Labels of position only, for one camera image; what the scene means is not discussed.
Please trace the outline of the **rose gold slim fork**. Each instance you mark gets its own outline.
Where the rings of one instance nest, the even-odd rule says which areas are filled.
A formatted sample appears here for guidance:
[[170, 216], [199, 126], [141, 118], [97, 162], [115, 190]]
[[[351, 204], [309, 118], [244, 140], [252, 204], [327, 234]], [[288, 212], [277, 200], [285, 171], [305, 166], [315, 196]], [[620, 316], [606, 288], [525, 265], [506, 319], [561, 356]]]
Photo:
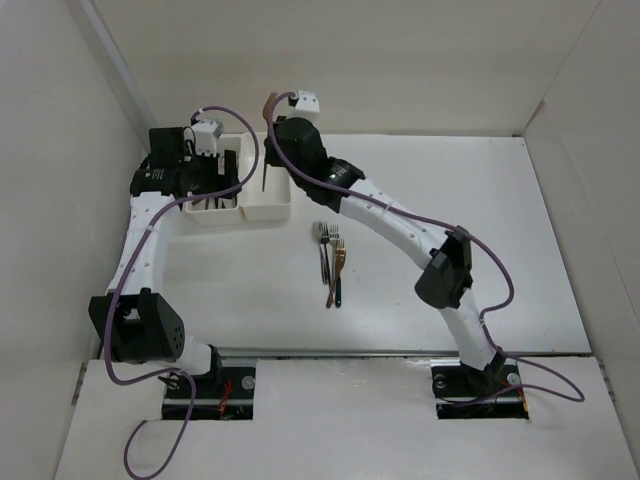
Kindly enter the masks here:
[[[271, 92], [263, 106], [262, 117], [265, 121], [266, 126], [269, 126], [273, 122], [273, 109], [274, 109], [274, 105], [276, 103], [277, 97], [278, 97], [277, 92]], [[263, 160], [261, 190], [265, 191], [269, 168], [270, 167], [281, 168], [282, 163], [280, 161], [280, 158], [277, 152], [273, 147], [273, 144], [271, 141], [271, 135], [269, 132], [266, 132], [266, 137], [263, 144], [264, 144], [265, 152], [264, 152], [264, 160]]]

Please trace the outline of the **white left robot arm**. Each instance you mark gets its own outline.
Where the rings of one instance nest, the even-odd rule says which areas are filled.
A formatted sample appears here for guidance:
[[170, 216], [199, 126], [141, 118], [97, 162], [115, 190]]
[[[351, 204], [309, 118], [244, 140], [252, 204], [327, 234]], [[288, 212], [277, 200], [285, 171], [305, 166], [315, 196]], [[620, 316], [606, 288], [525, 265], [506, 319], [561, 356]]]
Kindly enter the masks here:
[[223, 387], [217, 351], [186, 335], [162, 287], [169, 240], [182, 210], [178, 199], [238, 183], [236, 152], [217, 145], [222, 132], [219, 120], [150, 130], [150, 153], [129, 187], [130, 220], [116, 273], [106, 293], [89, 303], [91, 321], [110, 342], [113, 362], [181, 369], [205, 397]]

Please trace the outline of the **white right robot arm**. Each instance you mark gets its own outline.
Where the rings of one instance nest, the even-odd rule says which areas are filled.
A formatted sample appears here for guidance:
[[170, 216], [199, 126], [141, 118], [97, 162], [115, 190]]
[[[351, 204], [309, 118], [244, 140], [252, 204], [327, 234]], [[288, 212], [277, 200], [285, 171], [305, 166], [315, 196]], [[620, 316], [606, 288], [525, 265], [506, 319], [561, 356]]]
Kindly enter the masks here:
[[481, 325], [465, 230], [439, 230], [394, 213], [392, 198], [362, 170], [327, 154], [319, 131], [307, 119], [278, 118], [264, 145], [265, 162], [286, 168], [311, 201], [370, 228], [418, 266], [422, 274], [414, 290], [444, 318], [459, 350], [468, 394], [487, 396], [497, 388], [504, 356], [490, 344]]

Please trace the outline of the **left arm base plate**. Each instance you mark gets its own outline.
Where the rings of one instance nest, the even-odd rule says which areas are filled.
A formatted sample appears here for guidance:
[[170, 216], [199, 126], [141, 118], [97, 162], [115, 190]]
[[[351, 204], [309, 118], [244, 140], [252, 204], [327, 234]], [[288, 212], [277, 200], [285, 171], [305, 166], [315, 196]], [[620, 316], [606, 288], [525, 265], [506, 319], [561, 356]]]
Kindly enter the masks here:
[[[163, 420], [182, 420], [189, 406], [190, 384], [175, 373], [161, 378], [165, 384], [161, 407]], [[192, 420], [244, 421], [252, 420], [256, 386], [256, 364], [232, 363], [222, 368], [220, 375], [194, 377], [196, 385]]]

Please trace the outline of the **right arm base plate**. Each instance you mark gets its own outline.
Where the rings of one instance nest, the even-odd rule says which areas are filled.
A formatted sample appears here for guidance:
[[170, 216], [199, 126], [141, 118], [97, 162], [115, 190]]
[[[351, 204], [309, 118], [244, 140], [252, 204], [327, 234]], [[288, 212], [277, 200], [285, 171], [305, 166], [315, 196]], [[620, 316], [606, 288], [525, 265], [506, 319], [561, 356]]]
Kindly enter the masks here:
[[507, 363], [493, 380], [473, 379], [471, 372], [453, 363], [433, 364], [432, 391], [439, 420], [529, 419], [520, 388], [498, 392], [520, 383], [518, 366]]

